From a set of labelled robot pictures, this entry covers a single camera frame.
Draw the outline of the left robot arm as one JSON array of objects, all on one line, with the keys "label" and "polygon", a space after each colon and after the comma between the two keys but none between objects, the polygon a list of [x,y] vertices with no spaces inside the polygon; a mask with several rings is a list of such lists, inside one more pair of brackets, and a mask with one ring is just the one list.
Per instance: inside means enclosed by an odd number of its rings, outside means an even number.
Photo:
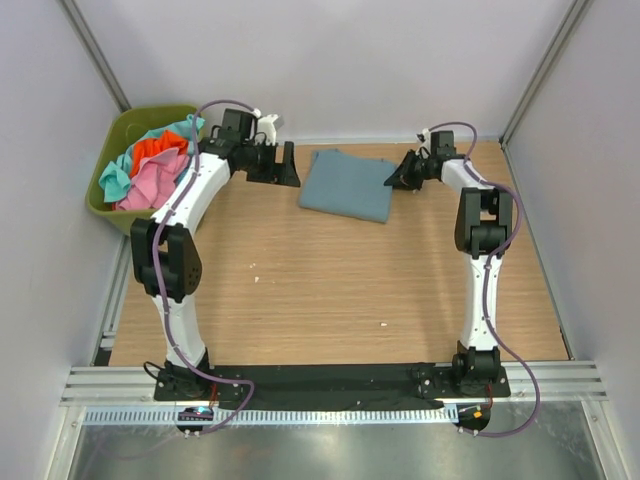
[{"label": "left robot arm", "polygon": [[278,144],[283,120],[226,109],[221,124],[194,143],[184,179],[150,218],[130,229],[133,272],[161,316],[166,358],[154,373],[157,400],[203,400],[214,383],[196,313],[203,266],[194,234],[219,191],[238,171],[250,182],[300,187],[294,145]]}]

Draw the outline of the blue-grey t shirt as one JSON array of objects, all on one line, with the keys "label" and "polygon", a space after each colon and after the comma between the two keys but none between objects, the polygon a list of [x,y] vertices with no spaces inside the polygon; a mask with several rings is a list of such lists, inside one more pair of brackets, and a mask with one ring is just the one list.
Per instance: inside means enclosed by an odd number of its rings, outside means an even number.
[{"label": "blue-grey t shirt", "polygon": [[317,212],[385,224],[392,187],[385,181],[396,166],[384,159],[367,159],[340,150],[316,150],[302,186],[298,206]]}]

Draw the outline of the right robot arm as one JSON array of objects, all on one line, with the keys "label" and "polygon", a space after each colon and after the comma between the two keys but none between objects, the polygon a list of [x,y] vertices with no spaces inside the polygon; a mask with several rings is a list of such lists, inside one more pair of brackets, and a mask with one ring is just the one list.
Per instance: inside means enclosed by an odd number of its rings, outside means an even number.
[{"label": "right robot arm", "polygon": [[420,146],[407,152],[384,182],[402,190],[419,190],[437,180],[459,195],[454,244],[467,265],[465,320],[449,368],[427,384],[441,380],[446,393],[487,395],[501,381],[501,355],[496,338],[498,280],[504,250],[513,233],[513,197],[489,182],[467,154],[457,152],[454,132],[425,129]]}]

